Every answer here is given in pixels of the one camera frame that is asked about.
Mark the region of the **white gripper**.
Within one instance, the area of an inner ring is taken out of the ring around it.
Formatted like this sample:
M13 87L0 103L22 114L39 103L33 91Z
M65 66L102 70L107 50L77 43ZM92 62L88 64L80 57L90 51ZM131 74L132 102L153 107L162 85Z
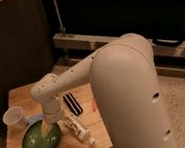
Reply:
M58 132L59 130L59 125L56 123L58 121L60 121L60 119L62 118L61 115L61 109L56 109L55 111L50 110L50 112L47 112L46 110L43 110L43 117L45 122L48 124L43 124L42 125L42 134L43 136L47 136L49 130L50 130L50 125L52 125L51 130L54 132Z

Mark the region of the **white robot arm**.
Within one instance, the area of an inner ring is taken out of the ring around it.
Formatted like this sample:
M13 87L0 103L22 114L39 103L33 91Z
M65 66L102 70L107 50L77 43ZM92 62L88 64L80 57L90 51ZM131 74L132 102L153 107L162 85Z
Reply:
M85 83L92 88L114 148L178 148L147 39L127 33L63 74L48 73L30 91L51 124L62 118L59 93Z

